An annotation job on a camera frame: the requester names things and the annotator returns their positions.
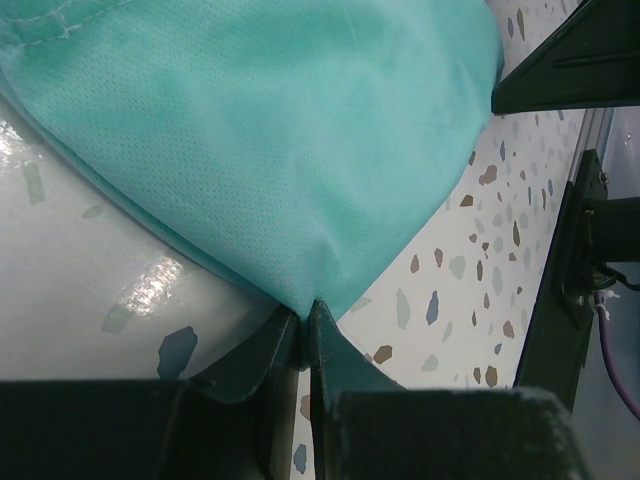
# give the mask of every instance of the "folded fabric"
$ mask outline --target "folded fabric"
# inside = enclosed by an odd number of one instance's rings
[[[502,68],[484,0],[0,2],[0,91],[204,267],[339,318],[458,182]]]

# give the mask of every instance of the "terrazzo table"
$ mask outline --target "terrazzo table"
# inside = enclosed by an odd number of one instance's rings
[[[575,0],[488,0],[510,72]],[[583,112],[494,118],[446,204],[340,320],[409,388],[512,385]],[[0,101],[0,378],[176,378],[275,309],[169,249]],[[309,377],[292,478],[313,478]]]

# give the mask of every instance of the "speckled tabletop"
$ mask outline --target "speckled tabletop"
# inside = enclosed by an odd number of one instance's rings
[[[575,0],[488,0],[506,75]],[[408,388],[513,385],[583,111],[496,117],[446,204],[338,322]],[[313,478],[309,372],[300,380],[293,479]]]

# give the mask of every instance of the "stitching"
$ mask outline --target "stitching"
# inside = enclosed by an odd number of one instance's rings
[[[15,46],[16,47],[29,47],[29,46],[34,46],[34,45],[40,45],[41,43],[52,42],[54,40],[68,39],[70,37],[70,35],[69,35],[70,32],[73,32],[74,30],[81,29],[90,20],[93,20],[94,18],[99,17],[100,15],[102,15],[103,13],[108,12],[109,10],[113,10],[116,7],[121,7],[122,5],[126,5],[127,3],[131,3],[131,2],[133,2],[133,0],[123,0],[123,1],[121,1],[119,3],[111,5],[111,6],[107,7],[107,8],[104,8],[104,9],[100,10],[97,13],[94,13],[92,15],[89,15],[86,18],[83,18],[80,23],[77,23],[75,25],[71,25],[69,27],[66,27],[64,29],[64,33],[61,33],[60,35],[54,35],[52,37],[44,38],[42,40],[36,40],[35,42],[18,43]]]
[[[76,0],[67,0],[66,2],[64,2],[62,5],[60,5],[58,8],[56,8],[55,10],[51,10],[48,13],[45,13],[43,15],[39,15],[37,17],[31,17],[31,18],[0,18],[0,20],[4,20],[5,22],[8,23],[29,23],[29,22],[36,22],[38,20],[42,20],[43,18],[47,18],[47,17],[53,17],[54,15],[57,15],[58,13],[60,13],[60,11],[63,8],[68,7],[69,5],[73,4],[73,2],[75,2]]]

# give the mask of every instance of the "fabric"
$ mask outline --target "fabric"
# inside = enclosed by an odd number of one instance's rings
[[[0,91],[204,267],[339,318],[460,178],[502,67],[483,0],[0,2]]]

